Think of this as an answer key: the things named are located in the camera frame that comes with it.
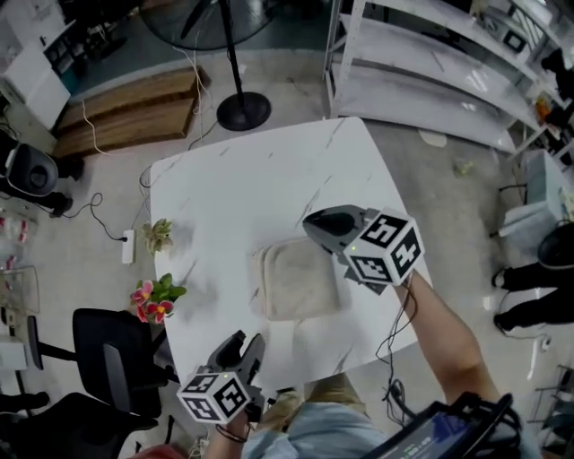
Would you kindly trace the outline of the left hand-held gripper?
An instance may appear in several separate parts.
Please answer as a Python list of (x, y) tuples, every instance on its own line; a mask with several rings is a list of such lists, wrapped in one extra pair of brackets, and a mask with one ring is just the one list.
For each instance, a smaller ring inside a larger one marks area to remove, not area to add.
[(263, 362), (265, 338), (256, 334), (242, 353), (245, 339), (241, 330), (233, 333), (179, 388), (177, 397), (195, 421), (229, 424), (242, 412), (250, 422), (261, 419), (265, 398), (251, 383)]

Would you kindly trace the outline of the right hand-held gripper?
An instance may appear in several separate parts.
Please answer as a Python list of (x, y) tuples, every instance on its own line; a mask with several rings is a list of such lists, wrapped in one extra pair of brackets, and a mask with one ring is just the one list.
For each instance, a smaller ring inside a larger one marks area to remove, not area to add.
[(305, 217), (302, 226), (325, 251), (339, 255), (346, 279), (377, 294), (402, 284), (425, 253), (415, 219), (389, 207), (328, 207)]

